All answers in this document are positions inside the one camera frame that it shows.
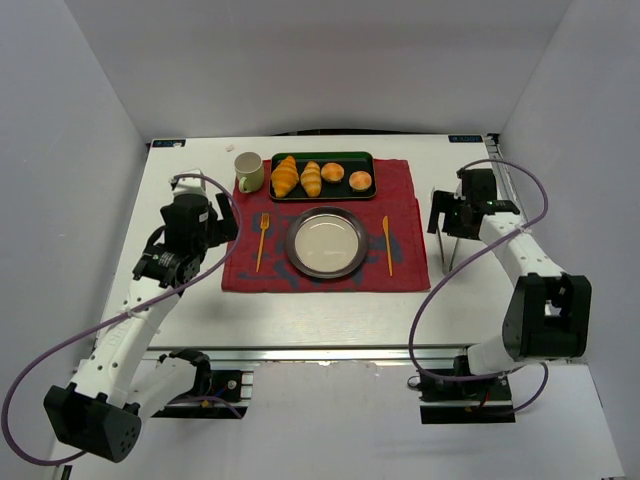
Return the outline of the metal tongs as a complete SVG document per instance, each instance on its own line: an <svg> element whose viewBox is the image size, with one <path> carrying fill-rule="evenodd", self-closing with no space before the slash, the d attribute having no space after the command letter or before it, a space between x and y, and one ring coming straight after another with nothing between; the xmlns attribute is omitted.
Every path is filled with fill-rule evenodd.
<svg viewBox="0 0 640 480"><path fill-rule="evenodd" d="M459 242L459 238L460 238L460 232L462 229L462 221L461 221L461 205L462 205L462 199L459 198L455 192L454 193L454 198L456 199L456 202L454 204L453 207L453 212L450 214L450 219L449 219L449 226L448 226L448 231L447 232L441 232L440 230L437 230L435 235L436 235L436 240L437 240L437 245L439 248L439 252L440 252L440 259L441 259L441 269L442 269L442 273L444 275L450 273L453 270L454 267L454 260L455 260L455 255L458 249L458 242ZM451 236L453 238L455 238L454 241L454 246L451 250L450 253L447 253L446 249L445 249L445 245L444 245L444 236L448 235Z"/></svg>

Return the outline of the small striped croissant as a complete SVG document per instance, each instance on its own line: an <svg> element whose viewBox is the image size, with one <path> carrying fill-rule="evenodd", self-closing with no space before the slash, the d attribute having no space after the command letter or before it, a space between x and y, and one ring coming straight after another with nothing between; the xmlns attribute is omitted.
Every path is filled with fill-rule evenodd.
<svg viewBox="0 0 640 480"><path fill-rule="evenodd" d="M322 176L320 166L310 161L300 175L300 183L309 198L316 198L322 190Z"/></svg>

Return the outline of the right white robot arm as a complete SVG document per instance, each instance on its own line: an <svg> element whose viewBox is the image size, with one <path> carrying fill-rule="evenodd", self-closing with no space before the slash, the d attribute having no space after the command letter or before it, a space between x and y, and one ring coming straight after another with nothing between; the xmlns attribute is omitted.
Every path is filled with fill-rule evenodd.
<svg viewBox="0 0 640 480"><path fill-rule="evenodd" d="M592 286L556 264L534 239L520 209L498 196L489 168L462 168L456 191L434 191L428 232L482 242L513 285L501 331L465 348L457 378L490 378L535 360L581 357L587 347Z"/></svg>

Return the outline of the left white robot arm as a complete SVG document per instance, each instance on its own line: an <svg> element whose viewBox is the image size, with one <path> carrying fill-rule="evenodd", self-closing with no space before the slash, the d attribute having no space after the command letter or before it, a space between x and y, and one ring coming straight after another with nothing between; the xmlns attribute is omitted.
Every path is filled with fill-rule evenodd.
<svg viewBox="0 0 640 480"><path fill-rule="evenodd" d="M161 216L163 226L149 237L133 269L124 320L106 328L69 384L51 387L44 399L60 442L114 463L129 455L146 420L177 398L207 395L212 384L209 357L194 349L163 355L153 372L133 379L207 251L238 234L222 193L214 202L200 189L178 193Z"/></svg>

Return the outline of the red patterned placemat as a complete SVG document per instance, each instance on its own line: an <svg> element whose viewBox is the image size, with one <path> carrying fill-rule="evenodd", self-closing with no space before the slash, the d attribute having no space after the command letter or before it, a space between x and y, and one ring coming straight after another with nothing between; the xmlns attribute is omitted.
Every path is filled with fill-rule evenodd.
<svg viewBox="0 0 640 480"><path fill-rule="evenodd" d="M332 201L362 222L369 235L369 249L361 266L351 275L320 280L299 272L288 260L284 240L289 224L316 202L274 202L264 185L256 193L233 191L240 206L243 232L239 246L226 261L221 288L236 293L382 292L426 291L431 287L419 201L409 163L405 160L374 161L377 193L371 199ZM256 258L260 218L270 214L260 271ZM382 219L389 217L393 277L389 276Z"/></svg>

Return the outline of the right blue label sticker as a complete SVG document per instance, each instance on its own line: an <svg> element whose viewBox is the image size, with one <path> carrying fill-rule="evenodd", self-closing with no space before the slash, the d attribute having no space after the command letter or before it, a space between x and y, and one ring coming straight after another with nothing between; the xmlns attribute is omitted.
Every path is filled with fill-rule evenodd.
<svg viewBox="0 0 640 480"><path fill-rule="evenodd" d="M481 135L448 135L450 143L484 143Z"/></svg>

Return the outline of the blue label sticker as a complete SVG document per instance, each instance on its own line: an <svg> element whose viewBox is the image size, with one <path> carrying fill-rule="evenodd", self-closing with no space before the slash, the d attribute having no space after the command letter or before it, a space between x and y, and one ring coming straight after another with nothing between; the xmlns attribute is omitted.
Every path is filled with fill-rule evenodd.
<svg viewBox="0 0 640 480"><path fill-rule="evenodd" d="M484 143L481 135L448 135L450 143Z"/></svg>
<svg viewBox="0 0 640 480"><path fill-rule="evenodd" d="M151 147L157 148L182 148L186 145L185 139L155 139Z"/></svg>

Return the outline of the orange plastic knife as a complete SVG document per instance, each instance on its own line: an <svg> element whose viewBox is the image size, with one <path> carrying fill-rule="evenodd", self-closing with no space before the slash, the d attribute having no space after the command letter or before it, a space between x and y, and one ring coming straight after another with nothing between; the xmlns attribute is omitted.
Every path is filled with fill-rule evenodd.
<svg viewBox="0 0 640 480"><path fill-rule="evenodd" d="M389 276L393 277L393 256L392 256L392 248L391 248L389 217L387 215L385 215L382 219L382 228L383 228L385 244L386 244L388 272L389 272Z"/></svg>

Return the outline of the pale green mug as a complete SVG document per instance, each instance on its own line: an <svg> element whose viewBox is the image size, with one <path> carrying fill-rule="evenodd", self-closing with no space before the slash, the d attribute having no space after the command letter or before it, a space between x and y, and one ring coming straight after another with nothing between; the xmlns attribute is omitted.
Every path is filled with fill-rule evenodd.
<svg viewBox="0 0 640 480"><path fill-rule="evenodd" d="M234 161L234 169L241 193L255 193L262 188L264 163L260 155L254 152L240 154Z"/></svg>

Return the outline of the large orange croissant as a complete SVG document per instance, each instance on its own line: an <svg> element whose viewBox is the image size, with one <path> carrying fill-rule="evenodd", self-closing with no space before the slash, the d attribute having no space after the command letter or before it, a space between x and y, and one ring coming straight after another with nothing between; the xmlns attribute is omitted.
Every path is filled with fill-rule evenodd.
<svg viewBox="0 0 640 480"><path fill-rule="evenodd" d="M293 156L284 158L271 173L271 186L276 198L286 197L298 182L299 174Z"/></svg>

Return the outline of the left blue label sticker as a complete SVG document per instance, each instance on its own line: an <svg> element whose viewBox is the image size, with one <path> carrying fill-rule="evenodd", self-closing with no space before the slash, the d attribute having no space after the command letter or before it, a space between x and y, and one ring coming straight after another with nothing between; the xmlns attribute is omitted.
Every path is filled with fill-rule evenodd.
<svg viewBox="0 0 640 480"><path fill-rule="evenodd" d="M155 139L151 147L157 148L182 148L186 145L185 139Z"/></svg>

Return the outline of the right round bun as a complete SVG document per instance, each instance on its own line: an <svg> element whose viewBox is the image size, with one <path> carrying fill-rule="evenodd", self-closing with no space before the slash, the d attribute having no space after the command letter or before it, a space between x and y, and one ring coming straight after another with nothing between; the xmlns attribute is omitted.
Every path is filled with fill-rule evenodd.
<svg viewBox="0 0 640 480"><path fill-rule="evenodd" d="M365 192L372 184L372 177L366 171L356 171L349 177L349 186L355 192Z"/></svg>

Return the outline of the dark rimmed white plate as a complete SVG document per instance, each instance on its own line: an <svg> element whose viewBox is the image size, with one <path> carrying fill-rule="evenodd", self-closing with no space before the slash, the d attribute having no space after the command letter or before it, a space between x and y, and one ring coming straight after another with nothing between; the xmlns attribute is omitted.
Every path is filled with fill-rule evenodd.
<svg viewBox="0 0 640 480"><path fill-rule="evenodd" d="M321 206L304 211L287 229L284 250L302 274L320 280L354 273L364 262L369 235L352 212Z"/></svg>

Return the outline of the dark green tray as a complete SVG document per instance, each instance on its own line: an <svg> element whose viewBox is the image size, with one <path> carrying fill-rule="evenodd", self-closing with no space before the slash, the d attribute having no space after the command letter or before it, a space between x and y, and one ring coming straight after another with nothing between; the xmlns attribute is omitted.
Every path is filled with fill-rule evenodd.
<svg viewBox="0 0 640 480"><path fill-rule="evenodd" d="M312 198L307 195L300 183L298 183L290 193L282 198L278 198L272 186L269 186L269 195L275 202L308 202L315 200L341 201L350 199L370 199L376 195L375 165L373 156L370 153L355 152L301 152L301 153L278 153L271 158L269 173L288 156L296 161L298 174L301 175L304 167L310 162L316 162L320 167L327 163L337 163L344 169L343 179L338 183L323 182L321 192L318 197ZM364 171L372 179L372 185L362 191L357 192L349 185L350 176L357 172Z"/></svg>

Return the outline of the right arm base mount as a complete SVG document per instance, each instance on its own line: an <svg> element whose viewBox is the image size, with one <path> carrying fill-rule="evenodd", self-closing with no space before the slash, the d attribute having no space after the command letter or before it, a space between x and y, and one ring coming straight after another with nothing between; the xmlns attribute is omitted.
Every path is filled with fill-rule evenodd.
<svg viewBox="0 0 640 480"><path fill-rule="evenodd" d="M419 394L423 425L508 424L515 422L514 405L505 375L473 382L411 376L407 387Z"/></svg>

